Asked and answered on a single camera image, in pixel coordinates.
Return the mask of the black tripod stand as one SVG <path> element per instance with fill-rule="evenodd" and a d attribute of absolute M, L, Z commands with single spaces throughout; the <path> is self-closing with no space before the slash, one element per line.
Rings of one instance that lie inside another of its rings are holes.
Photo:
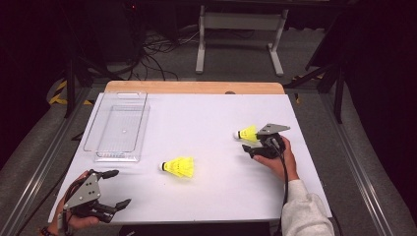
<path fill-rule="evenodd" d="M 98 66 L 87 58 L 78 56 L 70 57 L 66 63 L 65 79 L 67 81 L 67 108 L 65 118 L 69 118 L 76 108 L 76 80 L 80 81 L 83 87 L 89 87 L 92 83 L 88 68 L 93 68 L 104 78 L 112 81 L 122 81 L 122 78 Z"/>

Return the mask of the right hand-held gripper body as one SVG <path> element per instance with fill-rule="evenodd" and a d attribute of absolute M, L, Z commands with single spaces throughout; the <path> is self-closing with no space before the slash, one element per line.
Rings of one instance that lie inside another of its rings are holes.
<path fill-rule="evenodd" d="M 288 126 L 268 123 L 263 126 L 256 134 L 257 139 L 261 142 L 261 147 L 252 147 L 250 156 L 261 155 L 268 159 L 282 157 L 286 150 L 284 141 L 280 132 L 289 130 Z"/>

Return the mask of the white metal stand frame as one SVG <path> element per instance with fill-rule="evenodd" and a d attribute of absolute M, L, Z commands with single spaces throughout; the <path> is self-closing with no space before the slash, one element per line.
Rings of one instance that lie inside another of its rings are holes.
<path fill-rule="evenodd" d="M 288 10 L 282 10 L 277 15 L 241 14 L 241 13 L 215 13 L 208 12 L 204 5 L 201 6 L 199 15 L 199 47 L 196 61 L 196 73 L 202 74 L 205 66 L 206 30 L 273 30 L 274 40 L 268 44 L 268 53 L 275 73 L 284 75 L 281 62 L 278 57 L 277 47 L 280 42 L 284 26 L 287 20 Z"/>

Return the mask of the person's right hand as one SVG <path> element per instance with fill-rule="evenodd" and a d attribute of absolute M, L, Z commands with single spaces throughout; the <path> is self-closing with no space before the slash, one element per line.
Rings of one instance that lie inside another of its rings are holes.
<path fill-rule="evenodd" d="M 291 144 L 285 137 L 282 137 L 282 140 L 285 144 L 283 161 L 281 161 L 279 157 L 275 159 L 268 159 L 261 155 L 255 155 L 254 159 L 258 163 L 268 167 L 271 170 L 271 172 L 283 182 L 298 180 L 299 176 L 297 173 L 296 160 L 291 150 Z"/>

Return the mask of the person's left hand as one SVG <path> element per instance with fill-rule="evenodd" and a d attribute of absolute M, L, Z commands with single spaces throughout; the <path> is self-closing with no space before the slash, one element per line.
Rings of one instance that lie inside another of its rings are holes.
<path fill-rule="evenodd" d="M 58 233 L 59 233 L 58 216 L 63 211 L 63 206 L 66 203 L 65 197 L 66 197 L 66 194 L 64 194 L 63 198 L 58 203 L 55 209 L 54 218 L 51 221 L 51 223 L 47 226 L 47 231 L 51 233 L 53 236 L 58 236 Z M 79 218 L 77 216 L 73 216 L 71 213 L 67 213 L 66 216 L 67 216 L 67 222 L 73 230 L 79 230 L 79 229 L 95 226 L 99 223 L 99 220 L 94 216 Z"/>

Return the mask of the black metal stand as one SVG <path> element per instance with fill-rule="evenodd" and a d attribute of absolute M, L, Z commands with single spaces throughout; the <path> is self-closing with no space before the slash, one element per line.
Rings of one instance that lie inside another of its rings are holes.
<path fill-rule="evenodd" d="M 316 67 L 316 70 L 304 76 L 296 76 L 289 84 L 283 86 L 285 89 L 295 89 L 321 76 L 322 78 L 317 84 L 319 93 L 329 93 L 330 89 L 335 87 L 333 114 L 339 124 L 342 123 L 341 105 L 344 87 L 342 65 L 349 47 L 350 30 L 348 16 L 343 13 L 339 14 L 306 66 L 306 69 Z"/>

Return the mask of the white table board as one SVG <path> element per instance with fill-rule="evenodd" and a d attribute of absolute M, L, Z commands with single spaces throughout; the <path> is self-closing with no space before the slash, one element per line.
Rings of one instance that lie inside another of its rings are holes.
<path fill-rule="evenodd" d="M 288 126 L 297 170 L 309 192 L 325 192 L 287 95 L 152 94 L 142 156 L 137 162 L 97 162 L 78 149 L 62 184 L 85 170 L 119 170 L 99 183 L 100 202 L 115 205 L 115 224 L 267 221 L 279 218 L 283 186 L 251 159 L 234 132 L 267 123 Z M 162 162 L 194 158 L 194 175 L 177 177 Z"/>

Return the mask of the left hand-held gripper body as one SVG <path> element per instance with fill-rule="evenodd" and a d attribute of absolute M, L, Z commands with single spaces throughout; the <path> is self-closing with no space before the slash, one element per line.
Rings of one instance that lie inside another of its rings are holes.
<path fill-rule="evenodd" d="M 78 217 L 94 216 L 100 221 L 109 223 L 116 212 L 114 206 L 102 205 L 98 199 L 101 197 L 97 180 L 97 173 L 91 169 L 83 177 L 70 185 L 66 193 L 66 203 L 63 209 L 69 210 Z"/>

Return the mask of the yellow black floor tape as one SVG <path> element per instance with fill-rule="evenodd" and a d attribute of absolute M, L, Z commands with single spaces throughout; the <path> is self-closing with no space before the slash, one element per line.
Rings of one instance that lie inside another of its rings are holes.
<path fill-rule="evenodd" d="M 66 98 L 60 97 L 62 91 L 66 88 L 66 86 L 67 86 L 67 81 L 62 80 L 60 84 L 58 85 L 58 87 L 56 88 L 55 92 L 53 93 L 52 97 L 49 99 L 50 104 L 55 104 L 55 103 L 64 104 L 64 105 L 68 104 L 68 100 Z"/>

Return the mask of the grey metal floor rail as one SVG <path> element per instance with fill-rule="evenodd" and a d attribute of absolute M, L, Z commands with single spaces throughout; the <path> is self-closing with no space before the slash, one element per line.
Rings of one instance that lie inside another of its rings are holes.
<path fill-rule="evenodd" d="M 320 98 L 329 116 L 331 125 L 335 129 L 339 141 L 341 142 L 346 161 L 379 235 L 394 236 L 371 180 L 360 161 L 357 159 L 344 126 L 335 118 L 331 97 L 327 94 L 321 94 Z"/>
<path fill-rule="evenodd" d="M 98 88 L 83 88 L 75 111 L 53 104 L 0 170 L 0 236 L 35 236 L 48 224 Z"/>

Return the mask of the clear plastic bin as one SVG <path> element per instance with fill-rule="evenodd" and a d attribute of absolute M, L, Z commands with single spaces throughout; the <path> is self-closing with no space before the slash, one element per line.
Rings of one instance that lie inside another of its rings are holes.
<path fill-rule="evenodd" d="M 100 162 L 139 161 L 150 112 L 148 94 L 102 92 L 95 105 L 84 151 Z"/>

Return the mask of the wooden table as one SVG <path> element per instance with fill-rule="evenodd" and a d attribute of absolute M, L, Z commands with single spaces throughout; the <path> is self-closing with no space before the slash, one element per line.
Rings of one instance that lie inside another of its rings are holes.
<path fill-rule="evenodd" d="M 106 92 L 195 93 L 195 94 L 285 94 L 279 83 L 112 81 Z"/>

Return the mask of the person's dark clothing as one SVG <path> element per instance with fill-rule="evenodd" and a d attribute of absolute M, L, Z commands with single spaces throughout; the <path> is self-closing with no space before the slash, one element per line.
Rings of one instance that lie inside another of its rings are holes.
<path fill-rule="evenodd" d="M 125 225 L 118 236 L 270 236 L 267 222 Z"/>

